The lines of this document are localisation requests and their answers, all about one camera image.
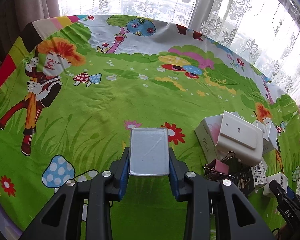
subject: cartoon white glove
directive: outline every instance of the cartoon white glove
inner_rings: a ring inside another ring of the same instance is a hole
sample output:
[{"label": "cartoon white glove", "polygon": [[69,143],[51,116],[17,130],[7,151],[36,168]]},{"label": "cartoon white glove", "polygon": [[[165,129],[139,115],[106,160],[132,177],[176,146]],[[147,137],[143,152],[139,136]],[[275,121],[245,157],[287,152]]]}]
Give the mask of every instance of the cartoon white glove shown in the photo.
[{"label": "cartoon white glove", "polygon": [[42,86],[34,81],[28,81],[28,92],[32,92],[35,95],[39,95],[42,92]]},{"label": "cartoon white glove", "polygon": [[26,70],[31,72],[33,67],[37,67],[39,63],[39,58],[38,57],[33,57],[30,62],[26,65]]}]

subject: cartoon face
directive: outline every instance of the cartoon face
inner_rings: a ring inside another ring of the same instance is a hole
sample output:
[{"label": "cartoon face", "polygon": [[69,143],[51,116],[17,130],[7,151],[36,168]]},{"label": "cartoon face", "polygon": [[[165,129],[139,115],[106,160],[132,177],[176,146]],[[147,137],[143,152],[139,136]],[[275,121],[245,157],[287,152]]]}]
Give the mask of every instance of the cartoon face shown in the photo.
[{"label": "cartoon face", "polygon": [[70,67],[71,63],[54,52],[49,52],[43,67],[43,73],[46,76],[55,77],[62,73],[63,70]]},{"label": "cartoon face", "polygon": [[269,117],[264,117],[264,118],[262,118],[262,120],[263,120],[264,125],[267,125],[271,122],[271,118],[269,118]]}]

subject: red pants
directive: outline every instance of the red pants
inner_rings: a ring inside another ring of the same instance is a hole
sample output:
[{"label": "red pants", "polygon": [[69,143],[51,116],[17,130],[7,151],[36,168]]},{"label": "red pants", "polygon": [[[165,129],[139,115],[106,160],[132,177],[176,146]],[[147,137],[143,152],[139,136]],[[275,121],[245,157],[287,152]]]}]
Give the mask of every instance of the red pants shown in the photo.
[{"label": "red pants", "polygon": [[[22,108],[27,108],[28,107],[28,100],[22,100],[20,101],[19,103],[17,103],[16,105],[14,105],[13,107],[11,107],[5,114],[4,116],[0,119],[0,122],[5,126],[7,121],[14,115],[15,112],[19,111],[20,109]],[[41,111],[42,111],[42,106],[40,106],[40,108],[38,108],[38,105],[37,105],[37,114],[35,116],[35,122],[37,122],[40,114],[41,114]],[[26,144],[31,144],[31,138],[32,138],[32,135],[25,135],[23,137],[23,143],[26,143]]]}]

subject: cartoon tablecloth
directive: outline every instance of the cartoon tablecloth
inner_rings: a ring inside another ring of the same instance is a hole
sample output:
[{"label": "cartoon tablecloth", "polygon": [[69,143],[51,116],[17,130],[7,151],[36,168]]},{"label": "cartoon tablecloth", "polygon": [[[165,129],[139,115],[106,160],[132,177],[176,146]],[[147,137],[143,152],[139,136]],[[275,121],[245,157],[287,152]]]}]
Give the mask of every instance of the cartoon tablecloth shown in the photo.
[{"label": "cartoon tablecloth", "polygon": [[[279,147],[264,155],[266,174],[284,172],[296,189],[298,108],[228,48],[137,16],[31,23],[0,70],[0,204],[24,230],[67,179],[91,179],[118,159],[133,127],[167,127],[177,158],[202,174],[194,128],[224,110],[274,122]],[[283,224],[262,190],[249,200],[271,229]],[[124,199],[111,207],[114,239],[182,239],[185,215],[168,177],[130,177]]]}]

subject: yellow stripe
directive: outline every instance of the yellow stripe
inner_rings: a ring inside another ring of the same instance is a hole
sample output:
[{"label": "yellow stripe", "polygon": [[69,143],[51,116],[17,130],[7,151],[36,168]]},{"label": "yellow stripe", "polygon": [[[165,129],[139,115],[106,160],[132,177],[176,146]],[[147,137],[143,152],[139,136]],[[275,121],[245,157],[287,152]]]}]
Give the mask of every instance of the yellow stripe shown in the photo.
[{"label": "yellow stripe", "polygon": [[18,66],[19,62],[29,55],[26,47],[23,44],[21,37],[19,36],[16,42],[13,44],[12,48],[9,51],[9,54],[16,66]]},{"label": "yellow stripe", "polygon": [[66,27],[66,26],[72,24],[72,22],[70,21],[70,19],[67,16],[57,17],[57,19],[63,27]]}]

